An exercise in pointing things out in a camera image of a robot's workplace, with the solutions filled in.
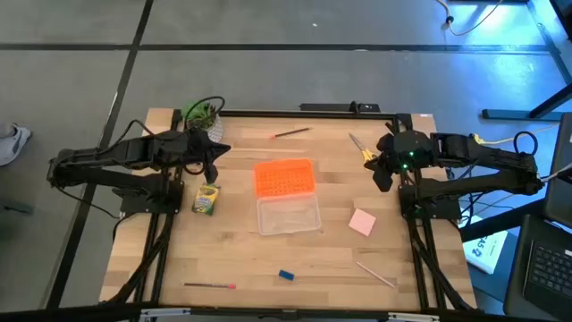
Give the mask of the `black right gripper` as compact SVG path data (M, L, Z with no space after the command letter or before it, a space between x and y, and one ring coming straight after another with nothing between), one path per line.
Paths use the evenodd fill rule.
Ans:
M393 161L384 154L371 155L364 167L371 171L384 170L398 174L402 171L427 168L433 165L433 141L420 131L408 130L383 135L376 148L381 153L392 153Z

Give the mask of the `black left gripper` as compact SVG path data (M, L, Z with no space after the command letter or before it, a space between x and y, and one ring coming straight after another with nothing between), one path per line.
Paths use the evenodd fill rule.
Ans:
M203 163L204 165L212 165L214 163L212 147L214 155L220 157L229 151L230 145L212 142L207 132L200 128L191 128L176 135L176 140L182 144L183 151L176 159L176 165L190 165Z

